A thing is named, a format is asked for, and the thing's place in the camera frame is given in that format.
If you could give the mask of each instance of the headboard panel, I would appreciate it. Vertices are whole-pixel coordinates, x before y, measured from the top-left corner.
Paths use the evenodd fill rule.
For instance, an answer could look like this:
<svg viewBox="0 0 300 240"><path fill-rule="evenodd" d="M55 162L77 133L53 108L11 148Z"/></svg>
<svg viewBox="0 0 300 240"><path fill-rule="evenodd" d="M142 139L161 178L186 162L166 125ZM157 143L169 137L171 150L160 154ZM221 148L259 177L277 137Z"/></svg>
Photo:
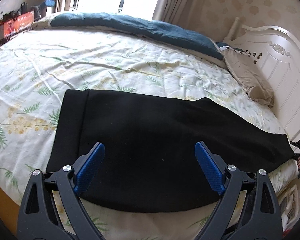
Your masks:
<svg viewBox="0 0 300 240"><path fill-rule="evenodd" d="M251 28L242 25L245 35L232 40L240 24L235 22L224 42L250 54L274 89L272 111L290 140L300 139L300 42L277 26Z"/></svg>

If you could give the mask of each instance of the mattress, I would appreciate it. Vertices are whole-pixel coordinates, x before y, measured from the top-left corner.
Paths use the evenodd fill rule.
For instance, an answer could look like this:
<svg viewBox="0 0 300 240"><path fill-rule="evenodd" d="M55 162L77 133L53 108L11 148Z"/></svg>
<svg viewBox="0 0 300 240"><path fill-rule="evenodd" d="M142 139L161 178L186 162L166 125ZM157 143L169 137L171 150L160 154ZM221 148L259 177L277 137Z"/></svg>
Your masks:
<svg viewBox="0 0 300 240"><path fill-rule="evenodd" d="M34 169L45 171L67 89L120 90L183 100L208 97L256 127L284 134L267 106L231 74L177 47L93 29L22 33L0 47L0 187L18 205ZM277 194L297 175L290 160L269 174ZM73 232L58 193L65 229ZM242 193L232 224L240 215ZM215 203L175 213L128 213L82 200L106 239L193 239Z"/></svg>

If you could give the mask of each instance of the blue blanket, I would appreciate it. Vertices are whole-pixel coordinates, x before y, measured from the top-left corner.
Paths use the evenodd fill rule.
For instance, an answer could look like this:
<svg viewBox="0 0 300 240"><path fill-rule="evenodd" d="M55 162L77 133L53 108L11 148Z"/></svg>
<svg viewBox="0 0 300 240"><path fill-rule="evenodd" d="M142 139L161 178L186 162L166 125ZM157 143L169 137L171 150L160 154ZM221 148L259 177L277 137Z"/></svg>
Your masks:
<svg viewBox="0 0 300 240"><path fill-rule="evenodd" d="M184 49L192 49L220 60L223 59L222 54L216 50L213 42L206 36L167 22L147 21L121 14L63 13L57 15L51 21L50 26L106 26Z"/></svg>

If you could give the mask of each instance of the metal bolt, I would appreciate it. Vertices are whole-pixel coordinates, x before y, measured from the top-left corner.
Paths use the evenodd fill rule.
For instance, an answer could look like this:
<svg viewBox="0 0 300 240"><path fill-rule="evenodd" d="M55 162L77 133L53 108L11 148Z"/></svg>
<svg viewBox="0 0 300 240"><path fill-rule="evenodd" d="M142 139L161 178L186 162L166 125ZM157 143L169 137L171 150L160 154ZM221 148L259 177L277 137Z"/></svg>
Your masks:
<svg viewBox="0 0 300 240"><path fill-rule="evenodd" d="M236 166L234 166L232 164L228 165L228 170L235 171L236 169L237 169Z"/></svg>
<svg viewBox="0 0 300 240"><path fill-rule="evenodd" d="M32 172L32 174L33 174L34 176L37 176L37 175L40 174L40 170L34 170L34 171Z"/></svg>
<svg viewBox="0 0 300 240"><path fill-rule="evenodd" d="M259 170L259 173L263 176L267 174L267 172L264 169Z"/></svg>
<svg viewBox="0 0 300 240"><path fill-rule="evenodd" d="M72 169L71 165L63 166L63 171L70 171Z"/></svg>

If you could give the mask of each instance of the blue gripper pad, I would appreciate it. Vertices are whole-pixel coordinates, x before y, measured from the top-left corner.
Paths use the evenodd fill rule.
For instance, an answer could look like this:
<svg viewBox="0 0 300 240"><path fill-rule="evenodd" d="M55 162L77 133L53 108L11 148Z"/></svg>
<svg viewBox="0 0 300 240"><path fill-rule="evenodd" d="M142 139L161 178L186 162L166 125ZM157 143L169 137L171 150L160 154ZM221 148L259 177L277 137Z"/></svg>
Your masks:
<svg viewBox="0 0 300 240"><path fill-rule="evenodd" d="M77 173L76 184L73 189L77 196L87 191L104 157L105 147L100 143Z"/></svg>
<svg viewBox="0 0 300 240"><path fill-rule="evenodd" d="M226 190L223 184L223 175L211 158L210 154L200 142L196 143L194 152L195 157L197 158L197 161L204 175L206 176L211 189L218 192L219 195L222 195Z"/></svg>

